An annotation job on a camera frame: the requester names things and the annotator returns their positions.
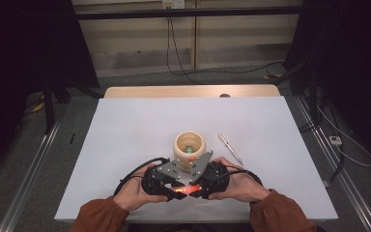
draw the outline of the power outlet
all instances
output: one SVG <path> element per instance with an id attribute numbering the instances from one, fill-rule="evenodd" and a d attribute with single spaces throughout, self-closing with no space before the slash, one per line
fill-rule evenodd
<path id="1" fill-rule="evenodd" d="M 173 9 L 173 0 L 162 0 L 162 8 L 164 10 Z"/>
<path id="2" fill-rule="evenodd" d="M 329 141 L 330 141 L 330 144 L 332 145 L 337 145 L 337 146 L 342 145 L 342 140 L 340 139 L 339 136 L 330 136 Z"/>
<path id="3" fill-rule="evenodd" d="M 173 9 L 185 9 L 185 0 L 173 0 Z"/>

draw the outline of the orange light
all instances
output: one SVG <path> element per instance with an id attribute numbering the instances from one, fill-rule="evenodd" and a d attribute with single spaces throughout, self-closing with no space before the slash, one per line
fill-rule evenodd
<path id="1" fill-rule="evenodd" d="M 189 195 L 192 192 L 200 190 L 201 187 L 197 185 L 197 186 L 186 186 L 186 187 L 174 187 L 174 188 L 171 188 L 171 189 L 175 192 L 182 192 L 186 195 Z"/>

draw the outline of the hand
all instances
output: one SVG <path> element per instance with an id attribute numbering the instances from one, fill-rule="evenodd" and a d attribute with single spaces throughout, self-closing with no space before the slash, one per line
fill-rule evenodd
<path id="1" fill-rule="evenodd" d="M 234 166 L 243 170 L 243 167 L 237 166 L 224 157 L 214 159 L 215 162 L 221 162 L 226 166 Z M 227 167 L 228 171 L 237 169 Z M 227 190 L 210 194 L 210 200 L 222 200 L 225 198 L 234 198 L 242 202 L 259 201 L 265 199 L 270 191 L 254 181 L 252 177 L 245 173 L 233 174 L 230 176 L 230 183 Z"/>
<path id="2" fill-rule="evenodd" d="M 143 177 L 144 173 L 149 167 L 155 164 L 150 163 L 149 165 L 139 169 L 133 176 Z M 119 193 L 113 198 L 113 201 L 122 209 L 130 212 L 137 210 L 142 205 L 147 203 L 157 203 L 167 201 L 167 196 L 165 195 L 149 195 L 141 187 L 141 178 L 132 177 L 128 182 L 122 187 Z"/>

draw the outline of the pen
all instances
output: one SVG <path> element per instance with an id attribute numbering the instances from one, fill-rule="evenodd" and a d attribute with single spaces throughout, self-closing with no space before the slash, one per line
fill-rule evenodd
<path id="1" fill-rule="evenodd" d="M 233 149 L 233 147 L 231 147 L 230 143 L 228 143 L 228 141 L 225 139 L 225 137 L 219 133 L 218 134 L 218 138 L 219 140 L 221 140 L 222 143 L 224 143 L 224 145 L 228 148 L 228 150 L 231 152 L 231 154 L 233 155 L 233 157 L 237 160 L 237 162 L 240 163 L 240 165 L 243 166 L 243 160 L 240 158 L 240 156 L 236 153 L 236 151 Z"/>

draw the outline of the sleeve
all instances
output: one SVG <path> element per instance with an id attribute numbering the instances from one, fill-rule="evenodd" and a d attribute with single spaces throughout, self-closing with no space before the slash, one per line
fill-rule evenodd
<path id="1" fill-rule="evenodd" d="M 296 231 L 315 232 L 315 223 L 309 221 L 293 199 L 271 189 L 271 194 L 257 203 L 250 203 L 249 221 L 255 232 Z"/>
<path id="2" fill-rule="evenodd" d="M 92 200 L 80 208 L 71 232 L 121 231 L 127 217 L 128 212 L 113 202 L 113 196 Z"/>

